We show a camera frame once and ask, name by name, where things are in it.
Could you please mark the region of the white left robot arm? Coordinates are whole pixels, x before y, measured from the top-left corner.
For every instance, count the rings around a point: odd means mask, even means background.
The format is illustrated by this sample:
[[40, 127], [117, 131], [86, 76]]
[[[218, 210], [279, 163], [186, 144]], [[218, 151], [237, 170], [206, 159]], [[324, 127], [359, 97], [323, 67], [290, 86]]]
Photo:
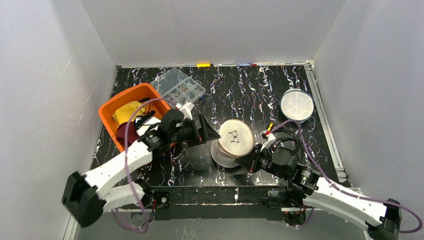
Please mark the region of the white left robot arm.
[[161, 119], [151, 116], [142, 121], [136, 140], [119, 155], [83, 174], [75, 171], [67, 178], [62, 204], [83, 227], [93, 225], [104, 212], [125, 205], [142, 203], [148, 186], [131, 179], [127, 185], [116, 186], [138, 168], [152, 162], [153, 157], [168, 151], [172, 144], [186, 143], [195, 147], [214, 141], [220, 135], [203, 114], [200, 128], [186, 110], [169, 110]]

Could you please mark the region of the white mesh bag beige trim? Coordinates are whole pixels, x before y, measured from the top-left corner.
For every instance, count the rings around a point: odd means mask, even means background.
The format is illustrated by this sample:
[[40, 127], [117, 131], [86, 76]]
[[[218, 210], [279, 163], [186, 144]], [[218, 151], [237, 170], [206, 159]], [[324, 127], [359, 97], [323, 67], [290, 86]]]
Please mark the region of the white mesh bag beige trim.
[[248, 155], [255, 146], [251, 128], [238, 119], [225, 121], [218, 134], [220, 138], [212, 141], [210, 154], [215, 163], [223, 168], [239, 166], [235, 160]]

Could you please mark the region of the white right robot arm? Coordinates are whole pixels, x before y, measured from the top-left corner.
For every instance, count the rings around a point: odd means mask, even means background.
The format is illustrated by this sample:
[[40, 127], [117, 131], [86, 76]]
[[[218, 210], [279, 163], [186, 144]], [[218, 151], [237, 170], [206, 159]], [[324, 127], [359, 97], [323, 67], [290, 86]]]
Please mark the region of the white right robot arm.
[[287, 181], [285, 198], [292, 204], [324, 210], [367, 232], [373, 240], [396, 240], [400, 233], [402, 214], [399, 202], [371, 202], [364, 196], [327, 181], [317, 170], [298, 163], [297, 157], [283, 149], [266, 155], [259, 146], [235, 160], [252, 173], [264, 170]]

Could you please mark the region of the maroon bra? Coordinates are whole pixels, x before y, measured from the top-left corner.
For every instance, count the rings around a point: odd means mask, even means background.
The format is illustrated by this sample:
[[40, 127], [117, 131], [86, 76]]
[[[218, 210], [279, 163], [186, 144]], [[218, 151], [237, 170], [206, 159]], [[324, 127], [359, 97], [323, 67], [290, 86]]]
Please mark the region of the maroon bra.
[[[119, 144], [124, 148], [125, 147], [125, 130], [126, 130], [127, 122], [122, 123], [116, 130], [115, 138], [119, 142]], [[127, 146], [131, 146], [133, 142], [135, 142], [139, 138], [137, 133], [137, 129], [135, 127], [134, 122], [130, 122], [128, 131], [127, 131]]]

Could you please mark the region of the white mesh bag blue trim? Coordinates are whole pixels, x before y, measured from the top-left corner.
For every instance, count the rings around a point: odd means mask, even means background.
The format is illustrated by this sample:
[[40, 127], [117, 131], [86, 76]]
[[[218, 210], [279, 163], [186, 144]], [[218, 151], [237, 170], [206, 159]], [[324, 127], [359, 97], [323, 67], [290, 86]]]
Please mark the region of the white mesh bag blue trim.
[[315, 110], [312, 96], [297, 88], [289, 89], [282, 95], [279, 107], [288, 120], [298, 123], [307, 121]]

